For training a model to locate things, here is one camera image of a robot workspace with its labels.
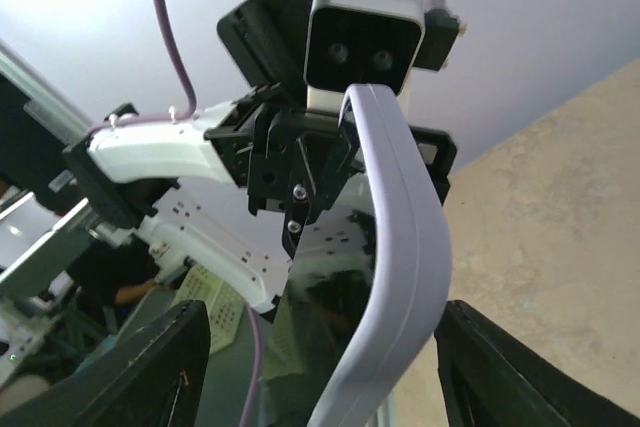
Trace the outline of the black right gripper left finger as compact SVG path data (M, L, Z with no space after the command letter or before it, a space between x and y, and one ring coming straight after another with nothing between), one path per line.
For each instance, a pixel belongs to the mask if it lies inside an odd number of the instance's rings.
M1 424L193 426L208 358L206 306L182 301Z

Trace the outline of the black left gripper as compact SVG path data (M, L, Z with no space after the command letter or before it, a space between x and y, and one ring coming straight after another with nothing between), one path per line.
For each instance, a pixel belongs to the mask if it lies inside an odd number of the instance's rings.
M249 211L284 211L282 245L293 258L304 230L335 203L360 148L356 128L335 114L313 114L285 91L254 91L238 117L205 131Z

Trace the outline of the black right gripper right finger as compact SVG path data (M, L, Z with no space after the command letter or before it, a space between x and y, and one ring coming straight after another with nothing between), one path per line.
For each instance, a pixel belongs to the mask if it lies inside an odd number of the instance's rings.
M462 300L446 304L435 339L450 426L639 424Z

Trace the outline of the black phone with white edge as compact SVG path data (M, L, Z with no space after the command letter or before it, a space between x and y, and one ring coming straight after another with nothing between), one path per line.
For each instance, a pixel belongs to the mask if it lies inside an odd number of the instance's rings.
M306 226L264 353L262 426L389 426L392 391L443 314L449 228L394 93L354 85L340 126L363 171Z

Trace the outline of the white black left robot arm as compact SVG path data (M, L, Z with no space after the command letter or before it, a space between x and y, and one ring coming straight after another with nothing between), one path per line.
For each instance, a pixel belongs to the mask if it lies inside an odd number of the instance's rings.
M277 308L288 271L187 207L178 179L231 183L251 213L282 213L288 254L348 181L368 180L382 235L374 306L441 310L456 147L407 126L399 101L413 69L441 69L459 29L446 0L246 0L217 32L248 95L157 120L121 107L64 157L104 220L181 249L260 314Z

